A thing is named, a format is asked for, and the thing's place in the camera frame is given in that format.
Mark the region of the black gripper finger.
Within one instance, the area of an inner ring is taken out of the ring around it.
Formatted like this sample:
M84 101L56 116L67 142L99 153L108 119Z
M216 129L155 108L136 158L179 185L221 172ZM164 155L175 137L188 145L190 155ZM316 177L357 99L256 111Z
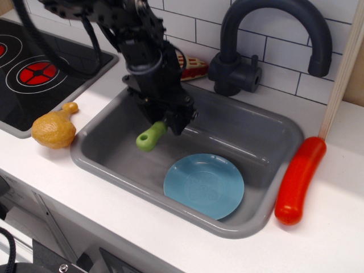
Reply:
M165 113L167 126L171 128L174 135L181 135L190 121L196 119L197 116L196 109L167 110Z
M141 100L137 101L136 104L149 123L154 124L158 121L166 121L167 105L165 103L154 100Z

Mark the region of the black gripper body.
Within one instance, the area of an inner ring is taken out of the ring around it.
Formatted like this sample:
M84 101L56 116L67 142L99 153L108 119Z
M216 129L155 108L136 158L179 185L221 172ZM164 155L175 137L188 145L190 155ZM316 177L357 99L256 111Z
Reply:
M135 102L154 100L165 103L167 110L195 109L194 99L181 86L178 48L123 48L128 76L123 82Z

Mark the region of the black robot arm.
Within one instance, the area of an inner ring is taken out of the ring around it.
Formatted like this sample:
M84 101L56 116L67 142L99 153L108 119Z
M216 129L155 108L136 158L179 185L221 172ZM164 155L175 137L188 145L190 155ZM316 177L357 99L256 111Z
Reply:
M197 111L181 86L187 61L164 39L163 20L147 1L42 1L51 13L83 23L97 23L109 43L123 55L128 75L122 81L150 123L164 121L180 135Z

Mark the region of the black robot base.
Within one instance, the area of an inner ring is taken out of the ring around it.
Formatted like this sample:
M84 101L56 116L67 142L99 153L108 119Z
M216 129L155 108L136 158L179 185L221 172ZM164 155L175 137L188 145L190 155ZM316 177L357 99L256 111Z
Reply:
M1 265L1 272L96 272L87 254L82 254L72 263L36 240L32 241L32 262L17 262L13 235L4 228L1 228L1 234L9 245L8 259Z

